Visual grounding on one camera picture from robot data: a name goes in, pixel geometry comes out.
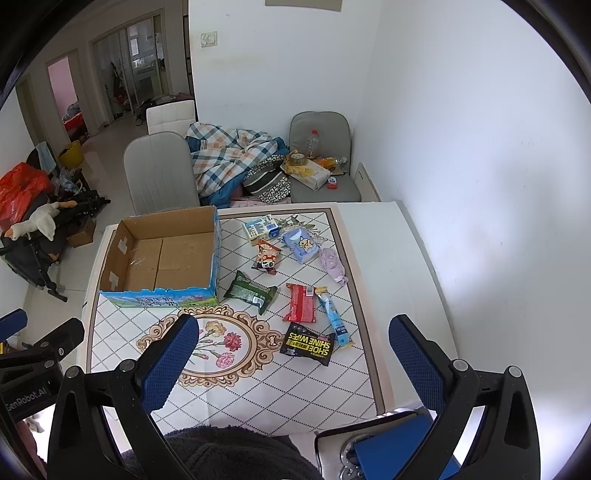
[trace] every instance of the open box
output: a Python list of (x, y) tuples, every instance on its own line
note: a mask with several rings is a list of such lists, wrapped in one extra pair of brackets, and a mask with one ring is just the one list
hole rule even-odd
[(216, 305), (220, 232), (214, 206), (123, 219), (100, 292), (119, 307)]

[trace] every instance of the black fuzzy fabric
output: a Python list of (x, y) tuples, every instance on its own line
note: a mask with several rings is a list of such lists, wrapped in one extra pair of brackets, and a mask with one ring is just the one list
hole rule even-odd
[[(241, 427), (195, 427), (165, 438), (198, 480), (323, 480), (289, 437), (265, 437)], [(131, 450), (123, 459), (145, 478)]]

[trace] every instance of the patterned cushion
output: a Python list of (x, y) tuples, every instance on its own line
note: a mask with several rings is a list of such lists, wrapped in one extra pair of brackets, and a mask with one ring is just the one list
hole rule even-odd
[(290, 195), (290, 181), (280, 165), (283, 155), (272, 155), (252, 167), (242, 181), (244, 188), (265, 203), (280, 202)]

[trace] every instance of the plush toy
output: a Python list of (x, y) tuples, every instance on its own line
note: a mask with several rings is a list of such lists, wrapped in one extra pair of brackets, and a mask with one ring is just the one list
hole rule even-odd
[(29, 220), (15, 223), (8, 230), (6, 230), (6, 236), (16, 240), (27, 233), (39, 230), (50, 241), (53, 241), (53, 235), (56, 232), (56, 223), (53, 221), (53, 219), (58, 213), (60, 213), (59, 209), (73, 208), (76, 205), (78, 205), (78, 203), (74, 200), (69, 202), (54, 202), (41, 205), (31, 214)]

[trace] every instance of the picture on wall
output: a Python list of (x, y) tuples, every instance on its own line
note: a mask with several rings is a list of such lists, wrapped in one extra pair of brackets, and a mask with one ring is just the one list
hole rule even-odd
[(309, 7), (340, 12), (343, 0), (265, 0), (265, 5), (281, 7)]

